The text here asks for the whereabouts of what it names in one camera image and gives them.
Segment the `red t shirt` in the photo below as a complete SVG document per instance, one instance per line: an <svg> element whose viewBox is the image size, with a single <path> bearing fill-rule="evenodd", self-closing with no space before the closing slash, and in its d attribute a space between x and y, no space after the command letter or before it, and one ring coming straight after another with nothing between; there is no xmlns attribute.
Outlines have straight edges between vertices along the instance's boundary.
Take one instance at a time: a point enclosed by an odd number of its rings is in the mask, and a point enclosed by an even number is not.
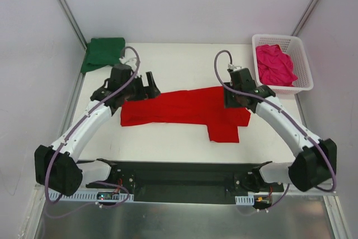
<svg viewBox="0 0 358 239"><path fill-rule="evenodd" d="M224 89L208 87L163 93L154 99L123 104L121 126L149 123L205 125L209 139L239 143L239 127L247 127L251 113L245 108L224 107Z"/></svg>

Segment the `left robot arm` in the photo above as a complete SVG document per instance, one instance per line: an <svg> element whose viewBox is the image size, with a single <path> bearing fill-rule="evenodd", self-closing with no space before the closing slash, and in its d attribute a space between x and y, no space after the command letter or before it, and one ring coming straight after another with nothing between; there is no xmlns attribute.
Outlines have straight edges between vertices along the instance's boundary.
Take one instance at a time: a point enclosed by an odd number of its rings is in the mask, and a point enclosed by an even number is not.
<svg viewBox="0 0 358 239"><path fill-rule="evenodd" d="M151 72L145 74L147 86L137 72L127 64L112 67L109 78L93 92L80 118L50 146L38 146L34 153L38 184L65 196L96 181L106 188L117 184L119 176L114 171L114 163L103 158L87 163L78 163L78 160L97 130L125 102L153 99L161 94Z"/></svg>

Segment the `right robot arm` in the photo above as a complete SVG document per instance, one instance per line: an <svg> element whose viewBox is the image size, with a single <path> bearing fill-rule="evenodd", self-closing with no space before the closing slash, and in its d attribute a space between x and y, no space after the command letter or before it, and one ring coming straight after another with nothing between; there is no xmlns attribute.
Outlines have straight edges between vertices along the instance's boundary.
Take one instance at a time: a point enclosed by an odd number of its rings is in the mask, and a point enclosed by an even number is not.
<svg viewBox="0 0 358 239"><path fill-rule="evenodd" d="M227 107L245 107L268 123L291 150L293 162L264 162L242 179L243 188L265 191L272 183L292 184L305 192L312 188L324 191L321 184L332 180L328 193L337 186L337 146L322 139L297 122L284 108L276 93L267 85L257 86L247 68L228 68L230 82L225 83Z"/></svg>

